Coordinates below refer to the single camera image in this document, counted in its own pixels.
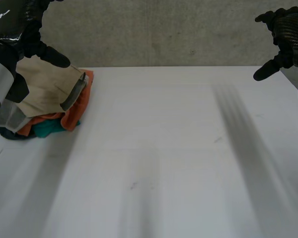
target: folded clothing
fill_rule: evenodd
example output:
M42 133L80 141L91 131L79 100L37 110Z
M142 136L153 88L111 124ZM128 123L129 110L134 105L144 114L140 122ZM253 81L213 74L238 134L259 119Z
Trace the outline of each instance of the folded clothing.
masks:
M37 116L31 119L27 125L25 125L21 130L17 133L19 135L27 136L29 135L31 128L33 125L44 122L47 119L61 119L61 125L64 129L68 131L73 131L80 120L81 116L85 112L91 91L92 82L94 80L93 71L84 70L86 75L89 78L87 86L82 90L76 102L73 106L65 113L54 113Z
M84 81L84 73L78 68L56 67L37 56L19 61L16 71L25 78L29 88L29 95L17 104L28 118L67 111L79 95L73 94L74 99L69 100L78 79Z

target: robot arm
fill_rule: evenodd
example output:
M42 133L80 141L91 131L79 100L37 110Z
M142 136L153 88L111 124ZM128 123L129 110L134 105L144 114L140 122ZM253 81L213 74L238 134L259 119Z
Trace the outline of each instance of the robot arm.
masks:
M280 51L254 74L254 79L266 79L282 67L298 67L298 7L269 11L258 16L255 21L267 24L268 30L272 32L274 45Z
M23 57L37 55L58 67L71 64L41 41L42 17L51 1L0 0L0 106L5 98L20 103L29 93L24 78L15 71Z

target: gray concrete wall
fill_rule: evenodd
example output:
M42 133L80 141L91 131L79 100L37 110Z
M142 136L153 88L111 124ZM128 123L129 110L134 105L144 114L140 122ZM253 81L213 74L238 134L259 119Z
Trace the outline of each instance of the gray concrete wall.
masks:
M278 52L254 18L298 0L65 0L43 40L77 66L262 65Z

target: teal cloth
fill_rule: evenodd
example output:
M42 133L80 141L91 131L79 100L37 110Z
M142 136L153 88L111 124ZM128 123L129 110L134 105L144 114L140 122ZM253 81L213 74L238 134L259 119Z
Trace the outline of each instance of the teal cloth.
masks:
M45 138L51 133L66 131L61 125L61 119L45 120L32 126L35 135L39 138Z

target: beige cloth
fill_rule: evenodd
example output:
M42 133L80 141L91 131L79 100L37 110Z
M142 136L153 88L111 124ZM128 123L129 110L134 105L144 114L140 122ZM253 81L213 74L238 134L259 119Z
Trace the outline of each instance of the beige cloth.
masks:
M84 74L72 65L59 68L37 56L19 61L16 71L25 78L30 91L17 106L29 118L65 112L60 104L65 102Z

